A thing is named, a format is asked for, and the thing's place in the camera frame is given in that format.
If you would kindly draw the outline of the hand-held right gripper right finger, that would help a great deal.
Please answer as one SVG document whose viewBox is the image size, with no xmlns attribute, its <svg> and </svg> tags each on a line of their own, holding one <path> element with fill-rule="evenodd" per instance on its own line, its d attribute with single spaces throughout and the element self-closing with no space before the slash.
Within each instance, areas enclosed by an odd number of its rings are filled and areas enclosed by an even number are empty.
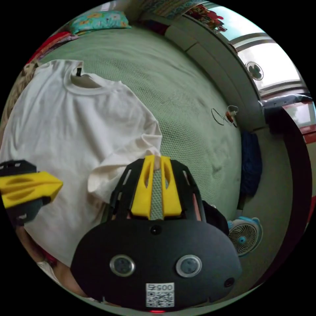
<svg viewBox="0 0 316 316">
<path fill-rule="evenodd" d="M 160 157 L 160 170 L 163 219 L 178 217 L 182 208 L 170 157 Z"/>
</svg>

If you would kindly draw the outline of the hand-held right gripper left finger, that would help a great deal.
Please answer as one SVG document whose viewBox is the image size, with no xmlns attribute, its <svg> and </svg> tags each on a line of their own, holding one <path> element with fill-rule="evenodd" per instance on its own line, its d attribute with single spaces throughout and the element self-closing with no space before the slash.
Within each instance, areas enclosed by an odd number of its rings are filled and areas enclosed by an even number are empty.
<svg viewBox="0 0 316 316">
<path fill-rule="evenodd" d="M 131 206 L 133 216 L 150 219 L 154 162 L 154 155 L 145 156 Z"/>
</svg>

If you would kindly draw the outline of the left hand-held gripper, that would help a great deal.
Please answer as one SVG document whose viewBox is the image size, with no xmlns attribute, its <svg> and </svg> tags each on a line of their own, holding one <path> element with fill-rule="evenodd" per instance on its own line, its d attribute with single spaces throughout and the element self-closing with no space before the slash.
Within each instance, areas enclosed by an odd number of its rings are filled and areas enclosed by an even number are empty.
<svg viewBox="0 0 316 316">
<path fill-rule="evenodd" d="M 4 208 L 13 226 L 34 220 L 39 210 L 51 203 L 63 182 L 25 160 L 0 164 L 0 190 Z"/>
</svg>

